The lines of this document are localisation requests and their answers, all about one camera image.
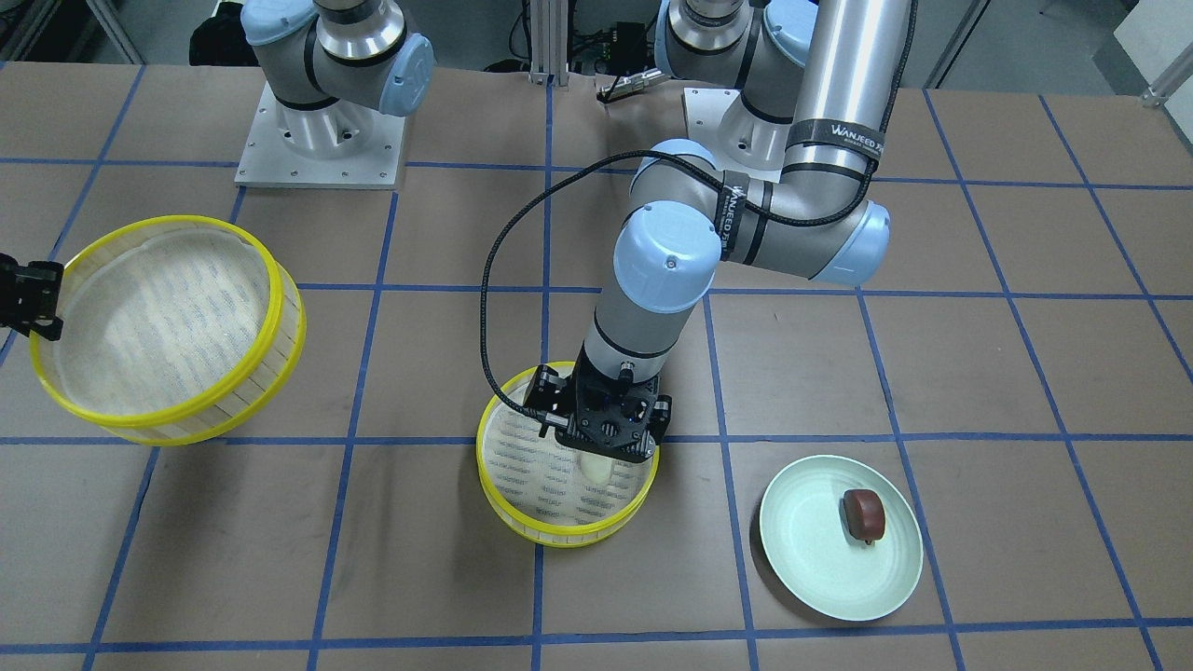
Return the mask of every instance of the basket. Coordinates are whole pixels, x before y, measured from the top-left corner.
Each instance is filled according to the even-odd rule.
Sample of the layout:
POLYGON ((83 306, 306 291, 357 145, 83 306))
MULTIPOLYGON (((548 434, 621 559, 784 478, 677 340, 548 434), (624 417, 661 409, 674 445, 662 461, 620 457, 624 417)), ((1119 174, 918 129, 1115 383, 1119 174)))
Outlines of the basket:
POLYGON ((100 238, 66 265, 62 339, 31 338, 42 387, 122 438, 197 443, 273 398, 302 352, 293 279, 255 238, 163 216, 100 238))
MULTIPOLYGON (((568 375, 573 362, 551 363, 568 375)), ((502 386, 521 399, 534 369, 502 386)), ((481 487, 497 517, 520 536, 544 546, 575 548, 607 538, 642 507, 659 470, 659 454, 629 463, 561 445, 551 433, 495 395, 476 432, 481 487)))

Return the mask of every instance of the light blue cap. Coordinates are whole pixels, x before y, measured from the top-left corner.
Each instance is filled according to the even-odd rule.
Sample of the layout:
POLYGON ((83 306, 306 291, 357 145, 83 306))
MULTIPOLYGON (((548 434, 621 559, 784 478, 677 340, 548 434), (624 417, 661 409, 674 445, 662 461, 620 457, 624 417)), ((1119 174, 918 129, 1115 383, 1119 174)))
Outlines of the light blue cap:
POLYGON ((383 115, 408 117, 427 96, 435 54, 431 41, 420 32, 406 36, 406 44, 394 59, 377 110, 383 115))
POLYGON ((240 23, 248 43, 262 47, 303 30, 315 16, 311 0, 247 0, 240 23))
MULTIPOLYGON (((663 140, 662 142, 655 144, 650 148, 653 152, 662 152, 663 154, 670 154, 673 156, 696 156, 698 159, 704 159, 712 165, 713 168, 717 167, 717 159, 712 155, 712 152, 707 150, 704 144, 700 144, 696 140, 687 140, 686 137, 673 137, 670 140, 663 140)), ((642 159, 642 165, 638 166, 638 172, 633 173, 633 179, 638 179, 642 171, 647 170, 655 164, 659 159, 642 159)))
POLYGON ((659 16, 655 18, 655 67, 668 76, 675 76, 667 59, 667 5, 670 0, 660 0, 659 16))
POLYGON ((886 208, 867 202, 861 223, 853 229, 833 260, 812 279, 846 287, 858 287, 870 279, 886 256, 886 244, 891 236, 890 221, 891 215, 886 208))
POLYGON ((721 238, 699 210, 655 201, 630 216, 613 247, 613 275, 625 295, 659 314, 696 304, 721 261, 721 238))
POLYGON ((808 64, 816 11, 811 0, 772 0, 766 6, 764 19, 767 35, 779 51, 799 67, 808 64))

